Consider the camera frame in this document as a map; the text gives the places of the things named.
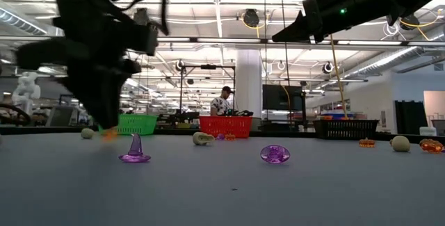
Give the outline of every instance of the black cap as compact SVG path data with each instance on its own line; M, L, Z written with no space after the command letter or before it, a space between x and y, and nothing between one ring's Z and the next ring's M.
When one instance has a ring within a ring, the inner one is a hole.
M225 91L225 92L227 92L229 94L233 93L232 89L229 86L222 87L222 91Z

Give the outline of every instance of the white shirt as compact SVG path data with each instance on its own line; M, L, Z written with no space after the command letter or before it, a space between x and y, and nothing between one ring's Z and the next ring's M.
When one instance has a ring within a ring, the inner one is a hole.
M217 97L210 103L210 108L216 108L216 113L222 115L225 111L230 109L230 104L226 99Z

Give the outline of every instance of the black basket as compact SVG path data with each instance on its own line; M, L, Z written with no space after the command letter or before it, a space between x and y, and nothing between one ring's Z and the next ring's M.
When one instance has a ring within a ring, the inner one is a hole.
M375 138L378 120L316 120L317 138L331 140L360 140Z

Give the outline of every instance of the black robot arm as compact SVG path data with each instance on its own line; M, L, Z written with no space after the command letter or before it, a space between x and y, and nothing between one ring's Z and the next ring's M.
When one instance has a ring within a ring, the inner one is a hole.
M37 70L43 63L67 66L67 77L58 79L79 99L104 129L118 125L120 93L124 82L141 71L140 65L123 59L127 49L153 56L158 30L169 34L163 0L161 24L135 22L113 4L117 0L56 0L60 17L55 26L64 37L29 43L16 52L17 64Z
M306 42L314 36L321 42L329 34L387 17L393 25L431 0L304 0L306 16L298 13L294 23L275 34L274 42Z

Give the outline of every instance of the white robot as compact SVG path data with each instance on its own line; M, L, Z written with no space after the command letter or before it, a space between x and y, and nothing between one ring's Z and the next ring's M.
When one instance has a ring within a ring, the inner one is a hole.
M12 96L13 104L28 115L32 115L33 100L40 98L40 86L35 84L37 76L35 72L24 72L23 76L19 77L17 88Z

